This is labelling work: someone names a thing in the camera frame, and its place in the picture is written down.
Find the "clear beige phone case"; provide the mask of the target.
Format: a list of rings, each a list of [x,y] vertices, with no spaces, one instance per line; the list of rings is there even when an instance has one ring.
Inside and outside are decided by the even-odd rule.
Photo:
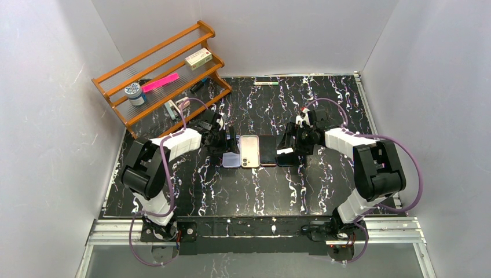
[[[243,135],[240,143],[241,166],[243,168],[259,167],[259,137],[257,135]]]

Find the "lavender silicone phone case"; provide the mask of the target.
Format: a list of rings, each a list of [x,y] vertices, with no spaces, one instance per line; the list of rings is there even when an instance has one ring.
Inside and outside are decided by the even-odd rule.
[[[222,157],[222,167],[226,169],[239,168],[241,167],[240,159],[240,136],[236,136],[236,142],[238,147],[238,153],[227,152],[223,154]]]

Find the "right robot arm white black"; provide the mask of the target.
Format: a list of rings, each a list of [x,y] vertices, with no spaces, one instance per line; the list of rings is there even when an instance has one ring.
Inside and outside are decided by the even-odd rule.
[[[323,109],[304,108],[295,121],[289,122],[277,154],[312,155],[316,145],[337,151],[353,162],[355,188],[332,215],[341,225],[358,222],[367,211],[406,187],[393,142],[361,137],[337,127]]]

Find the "phone with pink edge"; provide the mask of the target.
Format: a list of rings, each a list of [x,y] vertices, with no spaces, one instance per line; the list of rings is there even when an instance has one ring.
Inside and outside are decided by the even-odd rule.
[[[275,136],[259,136],[259,162],[261,166],[275,166],[277,164],[276,148]]]

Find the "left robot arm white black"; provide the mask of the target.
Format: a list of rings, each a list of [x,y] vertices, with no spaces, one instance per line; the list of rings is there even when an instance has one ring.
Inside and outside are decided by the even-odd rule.
[[[133,141],[120,180],[141,203],[141,214],[150,222],[166,226],[173,217],[175,196],[170,162],[202,147],[210,156],[239,153],[235,127],[227,125],[220,114],[209,109],[175,133]]]

